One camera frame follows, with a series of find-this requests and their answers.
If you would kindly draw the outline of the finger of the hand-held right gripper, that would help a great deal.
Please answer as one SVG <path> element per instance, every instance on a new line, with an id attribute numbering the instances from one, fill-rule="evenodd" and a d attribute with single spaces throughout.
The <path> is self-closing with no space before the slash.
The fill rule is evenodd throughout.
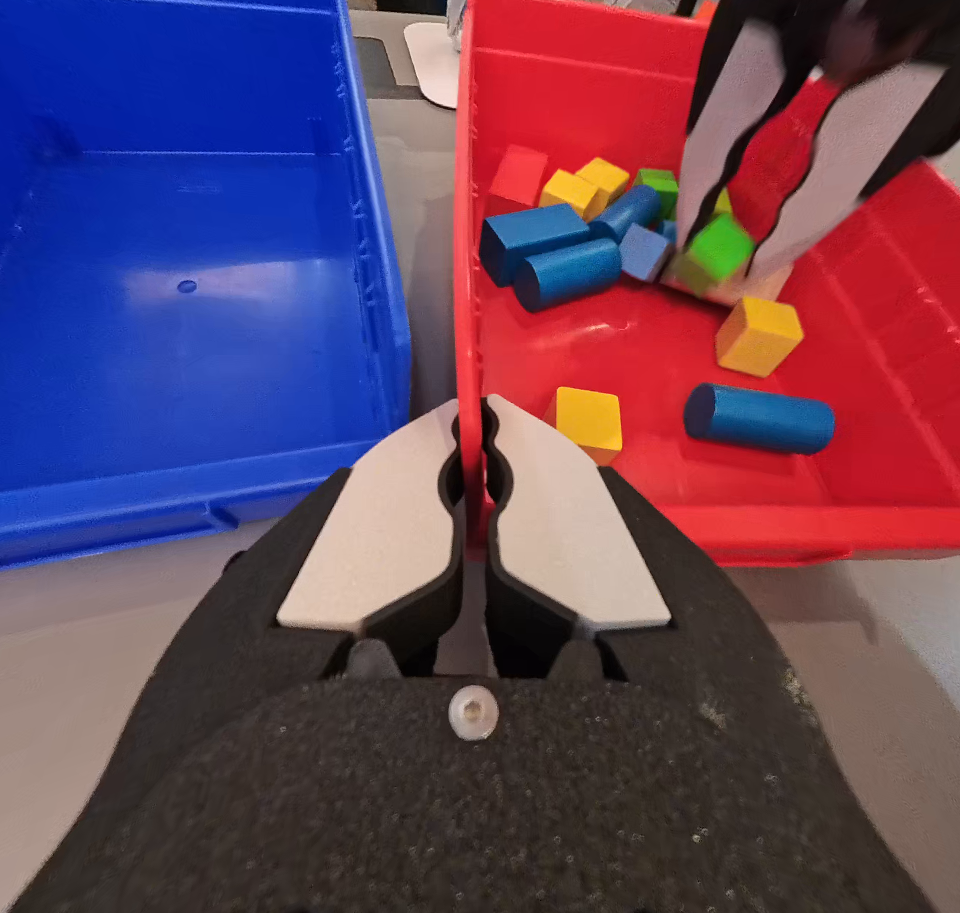
<path id="1" fill-rule="evenodd" d="M 793 263 L 917 160 L 946 151 L 946 66 L 910 61 L 845 89 L 817 128 L 805 174 L 783 200 L 749 273 Z"/>
<path id="2" fill-rule="evenodd" d="M 823 66 L 826 27 L 720 21 L 703 45 L 678 182 L 677 245 L 690 247 L 711 217 L 722 187 L 737 174 L 753 137 Z M 816 136 L 806 173 L 784 200 L 753 261 L 795 261 L 826 228 L 826 160 Z"/>

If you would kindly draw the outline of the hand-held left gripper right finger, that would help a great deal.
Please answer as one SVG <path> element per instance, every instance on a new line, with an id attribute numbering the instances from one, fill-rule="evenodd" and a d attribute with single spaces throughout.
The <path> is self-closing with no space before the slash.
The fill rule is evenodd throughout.
<path id="1" fill-rule="evenodd" d="M 487 470 L 501 483 L 487 536 L 493 566 L 523 593 L 559 607 L 578 632 L 661 628 L 671 613 L 597 463 L 499 394 Z"/>

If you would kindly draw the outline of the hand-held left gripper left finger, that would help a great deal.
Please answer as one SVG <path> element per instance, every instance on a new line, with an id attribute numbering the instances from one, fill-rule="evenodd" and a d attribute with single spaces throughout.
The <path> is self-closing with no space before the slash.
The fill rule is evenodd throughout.
<path id="1" fill-rule="evenodd" d="M 371 631 L 388 609 L 455 565 L 462 546 L 458 415 L 449 399 L 354 464 L 278 609 L 279 626 Z"/>

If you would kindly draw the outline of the green wooden cube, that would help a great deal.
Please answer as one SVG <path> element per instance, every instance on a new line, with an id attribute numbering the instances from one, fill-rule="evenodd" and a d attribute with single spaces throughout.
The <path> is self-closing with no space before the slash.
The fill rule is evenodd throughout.
<path id="1" fill-rule="evenodd" d="M 707 287 L 729 281 L 751 260 L 757 243 L 731 212 L 718 212 L 690 241 L 687 255 Z"/>

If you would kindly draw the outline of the blue wooden cylinder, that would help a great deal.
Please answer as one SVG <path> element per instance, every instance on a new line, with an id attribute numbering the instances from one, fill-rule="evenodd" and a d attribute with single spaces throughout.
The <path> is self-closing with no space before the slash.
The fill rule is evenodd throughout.
<path id="1" fill-rule="evenodd" d="M 647 184 L 635 185 L 589 221 L 590 239 L 607 239 L 619 245 L 631 226 L 650 227 L 661 214 L 659 192 Z"/>
<path id="2" fill-rule="evenodd" d="M 690 392 L 682 423 L 696 440 L 814 455 L 834 439 L 836 420 L 819 399 L 702 383 Z"/>
<path id="3" fill-rule="evenodd" d="M 618 243 L 600 238 L 524 258 L 513 292 L 525 310 L 539 312 L 604 292 L 620 275 Z"/>

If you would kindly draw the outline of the natural wooden block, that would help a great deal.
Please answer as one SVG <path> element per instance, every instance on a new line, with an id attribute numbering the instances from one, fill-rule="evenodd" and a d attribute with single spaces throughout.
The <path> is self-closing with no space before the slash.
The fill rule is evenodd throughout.
<path id="1" fill-rule="evenodd" d="M 777 302 L 794 269 L 789 263 L 775 272 L 760 277 L 755 272 L 739 270 L 729 279 L 711 287 L 702 298 L 711 304 L 733 308 L 747 297 Z"/>

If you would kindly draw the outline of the long green wooden block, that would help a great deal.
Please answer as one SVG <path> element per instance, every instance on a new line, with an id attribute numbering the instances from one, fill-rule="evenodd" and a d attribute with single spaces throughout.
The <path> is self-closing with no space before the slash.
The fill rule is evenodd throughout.
<path id="1" fill-rule="evenodd" d="M 698 298 L 716 290 L 719 282 L 690 253 L 674 250 L 662 281 L 671 288 Z"/>

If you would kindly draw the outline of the light blue wooden cube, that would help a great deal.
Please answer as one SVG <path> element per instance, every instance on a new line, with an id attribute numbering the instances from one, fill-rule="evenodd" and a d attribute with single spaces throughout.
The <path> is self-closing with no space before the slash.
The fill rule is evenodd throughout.
<path id="1" fill-rule="evenodd" d="M 619 244 L 621 273 L 639 283 L 654 283 L 674 251 L 675 245 L 664 235 L 631 223 Z"/>

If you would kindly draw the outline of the red wooden block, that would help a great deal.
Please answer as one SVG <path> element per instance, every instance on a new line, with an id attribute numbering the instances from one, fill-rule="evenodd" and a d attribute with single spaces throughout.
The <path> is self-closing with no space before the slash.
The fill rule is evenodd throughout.
<path id="1" fill-rule="evenodd" d="M 547 153 L 510 144 L 489 185 L 484 216 L 500 216 L 538 207 L 548 166 Z"/>

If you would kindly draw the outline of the red plastic bin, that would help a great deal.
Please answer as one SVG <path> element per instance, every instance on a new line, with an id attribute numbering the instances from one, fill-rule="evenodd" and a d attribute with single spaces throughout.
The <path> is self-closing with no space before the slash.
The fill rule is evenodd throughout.
<path id="1" fill-rule="evenodd" d="M 718 367 L 726 313 L 628 276 L 533 314 L 479 262 L 508 149 L 546 175 L 600 157 L 679 170 L 706 27 L 576 0 L 471 0 L 459 84 L 453 286 L 468 524 L 482 533 L 481 399 L 543 418 L 558 387 L 618 397 L 614 469 L 722 567 L 953 555 L 959 542 L 958 191 L 905 170 L 798 259 L 782 297 L 805 338 L 767 379 Z M 814 456 L 691 439 L 701 383 L 820 400 Z"/>

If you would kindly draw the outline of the blue plastic bin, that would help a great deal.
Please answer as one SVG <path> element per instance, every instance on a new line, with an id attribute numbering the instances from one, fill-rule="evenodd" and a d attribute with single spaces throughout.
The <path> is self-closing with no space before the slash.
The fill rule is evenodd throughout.
<path id="1" fill-rule="evenodd" d="M 1 0 L 2 570 L 286 515 L 409 419 L 347 0 Z"/>

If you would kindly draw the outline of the small green wooden block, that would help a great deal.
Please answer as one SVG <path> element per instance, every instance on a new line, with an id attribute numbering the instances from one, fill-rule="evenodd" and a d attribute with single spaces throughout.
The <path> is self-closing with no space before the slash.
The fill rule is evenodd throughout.
<path id="1" fill-rule="evenodd" d="M 650 187 L 659 200 L 658 218 L 675 221 L 679 199 L 678 178 L 673 171 L 664 168 L 643 167 L 638 170 L 634 185 Z"/>

